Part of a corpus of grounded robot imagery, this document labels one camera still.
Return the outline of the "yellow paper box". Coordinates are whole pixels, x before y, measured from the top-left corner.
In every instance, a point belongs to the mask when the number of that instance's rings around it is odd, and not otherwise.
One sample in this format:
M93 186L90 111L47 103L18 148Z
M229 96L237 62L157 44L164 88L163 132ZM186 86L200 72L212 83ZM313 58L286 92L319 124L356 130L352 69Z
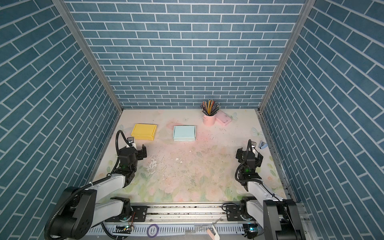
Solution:
M131 136L136 140L153 141L157 132L157 125L135 124Z

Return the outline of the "light blue paper box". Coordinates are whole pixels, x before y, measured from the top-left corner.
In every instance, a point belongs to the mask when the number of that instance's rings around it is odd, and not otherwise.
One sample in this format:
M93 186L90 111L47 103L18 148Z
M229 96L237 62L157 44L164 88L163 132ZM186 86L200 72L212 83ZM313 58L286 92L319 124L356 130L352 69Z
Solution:
M176 142L193 142L196 140L196 126L174 126L173 139Z

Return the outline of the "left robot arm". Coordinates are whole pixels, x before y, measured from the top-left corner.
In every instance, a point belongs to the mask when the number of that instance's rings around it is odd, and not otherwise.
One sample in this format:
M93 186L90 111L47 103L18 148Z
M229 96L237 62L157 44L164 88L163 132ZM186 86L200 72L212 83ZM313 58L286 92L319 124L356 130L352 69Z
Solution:
M68 187L63 191L45 225L46 240L79 240L97 225L101 225L110 238L124 239L111 233L105 221L128 223L131 228L137 217L135 208L128 198L113 197L106 202L103 199L131 183L138 161L147 157L147 148L142 146L141 150L137 150L135 146L126 146L118 149L117 154L116 165L106 177L80 188Z

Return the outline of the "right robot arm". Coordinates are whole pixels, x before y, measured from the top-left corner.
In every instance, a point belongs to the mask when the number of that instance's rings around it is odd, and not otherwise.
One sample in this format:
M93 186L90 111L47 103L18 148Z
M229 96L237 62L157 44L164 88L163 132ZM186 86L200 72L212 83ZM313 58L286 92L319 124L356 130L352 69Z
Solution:
M252 195L241 200L242 215L256 220L264 230L266 240L305 240L296 202L273 192L256 172L263 158L251 140L245 150L237 150L236 159L240 164L235 171L235 180Z

